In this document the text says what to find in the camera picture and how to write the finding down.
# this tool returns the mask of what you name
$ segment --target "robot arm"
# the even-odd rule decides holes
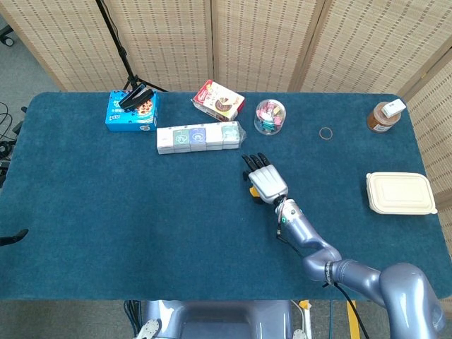
[[[276,206],[278,224],[288,233],[294,246],[316,251],[303,258],[309,278],[342,284],[385,307],[392,339],[434,339],[446,325],[444,313],[425,274],[409,263],[390,266],[382,272],[350,259],[316,232],[292,199],[288,187],[276,168],[258,153],[244,155],[251,171],[245,175],[266,203]]]

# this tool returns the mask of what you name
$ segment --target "plastic wrap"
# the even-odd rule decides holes
[[[246,138],[237,121],[173,126],[157,129],[159,154],[240,148]]]

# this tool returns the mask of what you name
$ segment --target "table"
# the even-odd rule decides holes
[[[241,150],[171,155],[157,154],[154,133],[109,132],[108,93],[38,95],[0,195],[0,234],[30,230],[0,248],[0,298],[341,298],[305,276],[296,253],[275,239],[273,208],[252,201],[240,155],[257,152],[343,258],[380,270],[410,262],[439,297],[451,294],[438,217],[369,209],[366,173],[424,173],[407,113],[385,134],[367,128],[373,107],[396,96],[243,94]],[[214,122],[190,103],[193,93],[159,95],[159,126]],[[266,98],[287,110],[275,136],[253,127]],[[319,138],[323,126],[333,130],[329,141]]]

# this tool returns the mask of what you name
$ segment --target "gray floor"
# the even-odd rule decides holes
[[[0,28],[4,25],[0,17]],[[59,89],[16,35],[11,37],[16,41],[12,47],[0,44],[0,102],[8,105],[14,126],[24,118],[20,108],[28,106],[36,94]],[[330,302],[311,303],[314,338],[328,339]],[[370,338],[389,338],[384,309],[370,302],[359,302],[357,308]],[[448,324],[442,338],[452,338],[452,323]],[[0,337],[127,339],[132,338],[132,334],[122,302],[3,301],[0,302]],[[350,338],[345,302],[333,303],[333,337]]]

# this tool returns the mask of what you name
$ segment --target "snack box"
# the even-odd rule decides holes
[[[125,112],[119,102],[130,91],[113,90],[110,92],[105,124],[113,132],[155,131],[157,129],[157,111],[160,97],[157,92],[137,108]]]
[[[207,80],[191,101],[197,109],[220,121],[234,120],[245,104],[243,96],[212,80]]]

